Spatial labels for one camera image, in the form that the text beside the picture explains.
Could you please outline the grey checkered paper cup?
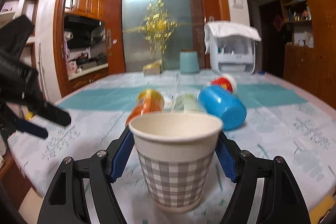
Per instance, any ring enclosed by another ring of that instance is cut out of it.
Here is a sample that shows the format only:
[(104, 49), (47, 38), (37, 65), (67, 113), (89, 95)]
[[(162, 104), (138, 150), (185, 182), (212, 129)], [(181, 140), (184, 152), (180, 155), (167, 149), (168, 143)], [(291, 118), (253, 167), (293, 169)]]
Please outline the grey checkered paper cup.
[(129, 122), (149, 195), (161, 210), (198, 205), (223, 122), (205, 113), (156, 112)]

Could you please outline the blue plastic cup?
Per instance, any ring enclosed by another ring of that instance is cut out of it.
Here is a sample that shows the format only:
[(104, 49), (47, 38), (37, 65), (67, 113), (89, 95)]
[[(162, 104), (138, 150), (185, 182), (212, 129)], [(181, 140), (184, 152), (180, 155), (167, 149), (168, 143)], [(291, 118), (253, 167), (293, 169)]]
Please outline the blue plastic cup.
[(209, 114), (222, 120), (224, 131), (239, 128), (246, 119), (247, 110), (239, 98), (218, 85), (203, 88), (198, 101)]

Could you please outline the red paper cup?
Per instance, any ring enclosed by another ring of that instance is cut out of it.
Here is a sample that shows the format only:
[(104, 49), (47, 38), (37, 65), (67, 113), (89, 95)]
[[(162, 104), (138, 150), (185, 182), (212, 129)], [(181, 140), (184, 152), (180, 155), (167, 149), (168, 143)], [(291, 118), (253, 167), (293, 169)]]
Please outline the red paper cup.
[(207, 86), (217, 85), (223, 88), (224, 90), (236, 94), (238, 86), (234, 77), (230, 74), (222, 74), (214, 80), (211, 80), (207, 83)]

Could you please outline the tree pattern tablecloth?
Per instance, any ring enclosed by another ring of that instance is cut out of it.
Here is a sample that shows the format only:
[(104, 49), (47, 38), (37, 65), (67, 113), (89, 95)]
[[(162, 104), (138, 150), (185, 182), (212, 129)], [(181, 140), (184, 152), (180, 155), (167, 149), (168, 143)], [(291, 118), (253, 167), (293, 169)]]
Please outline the tree pattern tablecloth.
[(63, 98), (65, 127), (10, 151), (39, 223), (309, 223), (335, 189), (335, 111), (270, 76), (113, 75)]

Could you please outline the orange plastic bottle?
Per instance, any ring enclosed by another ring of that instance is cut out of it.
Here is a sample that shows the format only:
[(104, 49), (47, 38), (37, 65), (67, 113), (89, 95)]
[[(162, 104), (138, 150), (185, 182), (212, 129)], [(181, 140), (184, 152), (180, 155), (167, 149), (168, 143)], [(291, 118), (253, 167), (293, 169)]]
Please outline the orange plastic bottle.
[(128, 116), (125, 125), (139, 115), (158, 112), (164, 109), (165, 100), (161, 93), (154, 89), (146, 89), (140, 92), (137, 96), (136, 105)]

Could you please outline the yellow tissue box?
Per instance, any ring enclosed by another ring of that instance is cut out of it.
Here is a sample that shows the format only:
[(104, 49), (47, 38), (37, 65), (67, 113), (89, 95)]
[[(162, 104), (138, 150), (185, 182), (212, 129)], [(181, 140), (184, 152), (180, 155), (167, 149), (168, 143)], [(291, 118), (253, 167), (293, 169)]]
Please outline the yellow tissue box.
[(153, 63), (147, 64), (142, 69), (144, 76), (160, 75), (162, 73), (162, 61), (156, 60)]

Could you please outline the green label clear bottle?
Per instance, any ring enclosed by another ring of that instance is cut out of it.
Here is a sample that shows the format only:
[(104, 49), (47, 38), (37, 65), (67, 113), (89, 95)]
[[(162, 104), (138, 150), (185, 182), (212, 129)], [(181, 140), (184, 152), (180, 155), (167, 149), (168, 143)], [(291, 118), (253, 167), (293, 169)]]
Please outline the green label clear bottle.
[(197, 96), (192, 93), (183, 93), (177, 96), (171, 111), (173, 113), (206, 113)]

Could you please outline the frosted glass sliding door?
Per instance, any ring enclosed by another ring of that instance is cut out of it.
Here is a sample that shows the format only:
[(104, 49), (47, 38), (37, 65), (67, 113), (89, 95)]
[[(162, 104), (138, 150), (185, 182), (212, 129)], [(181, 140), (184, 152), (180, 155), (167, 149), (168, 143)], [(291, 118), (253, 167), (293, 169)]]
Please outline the frosted glass sliding door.
[(203, 54), (202, 0), (121, 0), (122, 42), (127, 72), (160, 61), (179, 68), (180, 54)]

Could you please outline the teal canister brown lid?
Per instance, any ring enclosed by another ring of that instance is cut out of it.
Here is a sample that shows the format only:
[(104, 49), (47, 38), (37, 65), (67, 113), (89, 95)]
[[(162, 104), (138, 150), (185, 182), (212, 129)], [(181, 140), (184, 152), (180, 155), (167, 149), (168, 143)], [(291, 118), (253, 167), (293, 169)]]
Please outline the teal canister brown lid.
[(199, 72), (197, 51), (182, 51), (179, 56), (179, 70), (183, 74)]

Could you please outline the white desktop organizer box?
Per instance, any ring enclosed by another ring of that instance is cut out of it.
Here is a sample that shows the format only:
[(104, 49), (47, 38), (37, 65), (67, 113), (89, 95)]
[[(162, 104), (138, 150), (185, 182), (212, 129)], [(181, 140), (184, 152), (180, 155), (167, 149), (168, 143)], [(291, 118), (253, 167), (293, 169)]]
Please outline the white desktop organizer box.
[(256, 42), (243, 36), (210, 37), (210, 66), (218, 73), (253, 74)]

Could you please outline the white towel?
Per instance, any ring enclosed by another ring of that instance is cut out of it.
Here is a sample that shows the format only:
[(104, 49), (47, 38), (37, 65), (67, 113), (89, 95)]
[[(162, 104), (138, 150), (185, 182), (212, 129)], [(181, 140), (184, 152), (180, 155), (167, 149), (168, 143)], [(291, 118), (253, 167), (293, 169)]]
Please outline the white towel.
[(231, 21), (212, 21), (204, 25), (205, 32), (205, 54), (210, 53), (210, 35), (215, 38), (226, 38), (229, 36), (242, 36), (256, 42), (261, 41), (261, 37), (256, 28), (245, 24)]

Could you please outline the wooden wall cabinet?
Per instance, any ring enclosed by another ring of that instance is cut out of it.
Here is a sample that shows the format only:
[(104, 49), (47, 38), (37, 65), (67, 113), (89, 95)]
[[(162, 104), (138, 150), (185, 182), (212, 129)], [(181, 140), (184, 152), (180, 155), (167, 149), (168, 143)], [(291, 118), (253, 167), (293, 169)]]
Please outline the wooden wall cabinet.
[(280, 0), (289, 31), (284, 80), (335, 107), (335, 0)]

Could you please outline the white wall switch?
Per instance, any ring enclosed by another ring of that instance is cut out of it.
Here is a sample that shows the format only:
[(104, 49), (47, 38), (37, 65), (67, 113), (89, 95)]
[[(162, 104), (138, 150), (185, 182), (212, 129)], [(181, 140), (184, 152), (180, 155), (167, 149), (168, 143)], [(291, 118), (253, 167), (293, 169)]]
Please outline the white wall switch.
[(233, 0), (232, 1), (232, 8), (233, 9), (244, 9), (243, 0)]

